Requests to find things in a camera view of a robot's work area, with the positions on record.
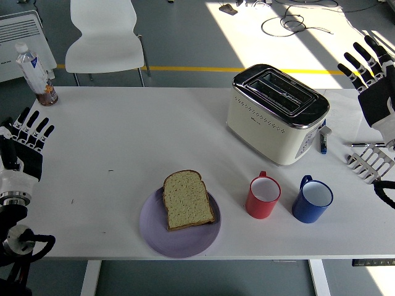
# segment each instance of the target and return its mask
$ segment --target purple plate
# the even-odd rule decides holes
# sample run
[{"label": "purple plate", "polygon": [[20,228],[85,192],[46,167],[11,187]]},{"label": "purple plate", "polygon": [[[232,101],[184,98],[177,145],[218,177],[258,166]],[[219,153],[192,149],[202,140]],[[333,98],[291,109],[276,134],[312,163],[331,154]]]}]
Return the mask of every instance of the purple plate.
[{"label": "purple plate", "polygon": [[140,213],[140,233],[156,252],[172,258],[186,258],[205,251],[217,237],[221,227],[220,209],[209,193],[215,221],[211,224],[167,231],[167,212],[163,203],[163,187],[152,193]]}]

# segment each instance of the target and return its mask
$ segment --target mug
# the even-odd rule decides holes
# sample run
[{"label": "mug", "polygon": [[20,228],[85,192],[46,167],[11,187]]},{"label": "mug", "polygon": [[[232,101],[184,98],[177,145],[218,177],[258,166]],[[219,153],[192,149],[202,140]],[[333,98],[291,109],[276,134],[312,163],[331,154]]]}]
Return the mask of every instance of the mug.
[{"label": "mug", "polygon": [[281,188],[277,181],[261,171],[249,186],[246,210],[256,219],[264,219],[270,215],[280,195]]},{"label": "mug", "polygon": [[302,178],[299,194],[292,206],[292,214],[303,223],[313,223],[333,201],[332,190],[310,175]]}]

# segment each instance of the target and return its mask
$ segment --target toaster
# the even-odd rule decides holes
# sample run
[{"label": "toaster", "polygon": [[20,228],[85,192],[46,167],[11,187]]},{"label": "toaster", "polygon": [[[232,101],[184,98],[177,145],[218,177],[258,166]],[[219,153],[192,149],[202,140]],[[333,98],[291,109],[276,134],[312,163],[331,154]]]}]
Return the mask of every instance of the toaster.
[{"label": "toaster", "polygon": [[227,125],[271,161],[290,165],[309,150],[329,108],[318,92],[258,64],[233,78]]}]

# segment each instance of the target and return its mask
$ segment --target water bottle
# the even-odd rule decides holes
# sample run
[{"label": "water bottle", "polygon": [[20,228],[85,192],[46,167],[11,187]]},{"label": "water bottle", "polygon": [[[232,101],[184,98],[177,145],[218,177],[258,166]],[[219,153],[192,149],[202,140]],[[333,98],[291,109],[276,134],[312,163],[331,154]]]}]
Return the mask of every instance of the water bottle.
[{"label": "water bottle", "polygon": [[37,53],[29,51],[24,42],[18,42],[15,48],[19,53],[16,62],[21,68],[31,90],[36,94],[38,102],[43,106],[55,104],[58,100],[57,93]]}]

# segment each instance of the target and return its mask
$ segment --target mug handle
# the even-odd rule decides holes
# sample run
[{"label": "mug handle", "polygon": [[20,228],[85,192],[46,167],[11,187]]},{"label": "mug handle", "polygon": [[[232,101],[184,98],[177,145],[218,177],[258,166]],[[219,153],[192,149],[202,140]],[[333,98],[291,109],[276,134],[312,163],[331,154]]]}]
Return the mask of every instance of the mug handle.
[{"label": "mug handle", "polygon": [[305,176],[302,178],[302,182],[301,182],[300,189],[302,189],[302,187],[303,187],[303,185],[305,185],[305,183],[307,183],[307,182],[309,182],[309,181],[311,181],[311,180],[313,180],[313,178],[311,177],[311,175],[305,175]]}]

